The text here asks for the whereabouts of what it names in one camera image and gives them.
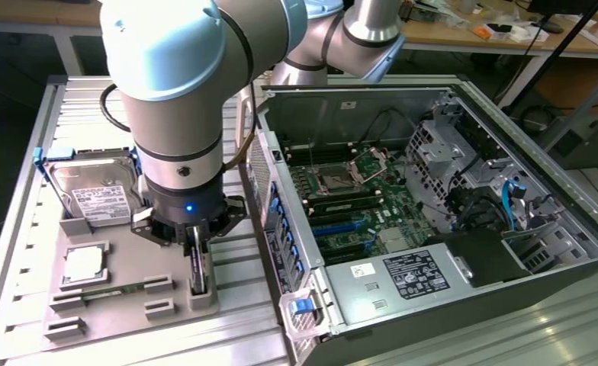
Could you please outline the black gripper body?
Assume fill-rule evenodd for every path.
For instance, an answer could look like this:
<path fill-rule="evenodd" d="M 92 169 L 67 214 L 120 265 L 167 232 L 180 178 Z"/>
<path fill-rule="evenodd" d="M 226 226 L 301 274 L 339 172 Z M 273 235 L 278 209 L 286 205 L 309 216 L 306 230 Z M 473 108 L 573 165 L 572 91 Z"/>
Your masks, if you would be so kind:
<path fill-rule="evenodd" d="M 211 222 L 226 211 L 223 178 L 214 177 L 203 185 L 188 189 L 172 189 L 144 178 L 152 202 L 155 220 L 175 224 L 199 225 Z"/>

